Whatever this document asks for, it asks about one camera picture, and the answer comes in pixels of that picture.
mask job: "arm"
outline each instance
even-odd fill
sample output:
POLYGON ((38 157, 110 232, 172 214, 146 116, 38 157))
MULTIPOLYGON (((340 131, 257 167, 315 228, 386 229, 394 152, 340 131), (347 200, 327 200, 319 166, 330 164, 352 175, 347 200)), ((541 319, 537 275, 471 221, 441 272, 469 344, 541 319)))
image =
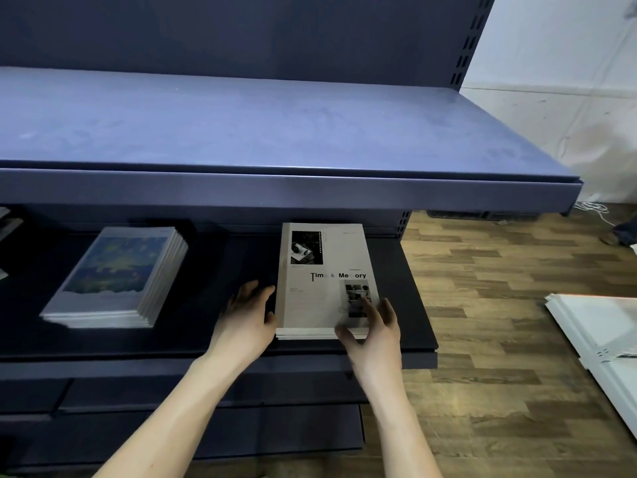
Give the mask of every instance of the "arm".
POLYGON ((181 477, 214 409, 235 379, 275 336, 266 301, 275 288, 252 296, 257 281, 246 283, 219 316, 208 351, 155 412, 100 468, 97 478, 181 477))
POLYGON ((384 299, 376 309, 363 300, 370 320, 364 345, 352 333, 336 329, 352 368, 370 400, 380 432, 387 478, 442 478, 402 383, 400 329, 392 306, 384 299))

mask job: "person's left hand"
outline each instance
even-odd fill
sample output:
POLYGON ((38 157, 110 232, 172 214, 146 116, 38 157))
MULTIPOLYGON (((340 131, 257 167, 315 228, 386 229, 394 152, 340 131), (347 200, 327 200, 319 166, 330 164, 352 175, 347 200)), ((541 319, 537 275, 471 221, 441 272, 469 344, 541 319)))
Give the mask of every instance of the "person's left hand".
POLYGON ((265 316, 266 302, 275 286, 255 292, 258 285, 258 280, 244 283, 237 295, 230 298, 226 310, 219 314, 210 347, 203 355, 237 376, 266 350, 275 336, 275 314, 268 312, 265 316))

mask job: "hand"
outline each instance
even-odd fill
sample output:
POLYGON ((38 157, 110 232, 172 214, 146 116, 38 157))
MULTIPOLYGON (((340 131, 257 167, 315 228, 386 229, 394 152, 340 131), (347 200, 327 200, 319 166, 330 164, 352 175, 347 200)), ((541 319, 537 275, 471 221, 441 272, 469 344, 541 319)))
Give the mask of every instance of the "hand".
POLYGON ((255 361, 275 336, 275 314, 266 313, 267 299, 274 293, 271 285, 258 292, 254 290, 258 280, 244 283, 236 296, 228 301, 227 308, 219 314, 204 360, 215 361, 237 377, 255 361))
POLYGON ((359 344, 344 326, 337 327, 336 336, 345 346, 352 368, 372 407, 385 398, 402 397, 402 356, 400 328, 389 300, 383 299, 376 309, 362 300, 370 321, 370 332, 364 344, 359 344))

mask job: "power cord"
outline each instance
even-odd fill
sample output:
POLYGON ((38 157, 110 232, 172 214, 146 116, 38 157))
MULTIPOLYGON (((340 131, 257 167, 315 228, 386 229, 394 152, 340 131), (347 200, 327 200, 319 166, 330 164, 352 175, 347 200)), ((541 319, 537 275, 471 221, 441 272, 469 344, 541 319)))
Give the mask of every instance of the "power cord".
POLYGON ((600 216, 602 221, 605 221, 611 226, 615 226, 614 223, 611 223, 604 217, 604 215, 608 215, 609 213, 608 207, 605 204, 590 201, 578 201, 573 205, 573 208, 581 209, 582 211, 594 211, 600 216))

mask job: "forearm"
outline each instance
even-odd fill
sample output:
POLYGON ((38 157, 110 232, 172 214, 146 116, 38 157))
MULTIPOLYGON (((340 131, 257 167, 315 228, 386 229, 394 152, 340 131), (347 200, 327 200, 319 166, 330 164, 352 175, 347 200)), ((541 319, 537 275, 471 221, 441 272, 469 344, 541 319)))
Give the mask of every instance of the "forearm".
POLYGON ((387 478, 442 478, 404 390, 372 402, 387 478))
POLYGON ((96 477, 182 477, 214 409, 234 378, 218 362, 204 358, 195 361, 96 477))

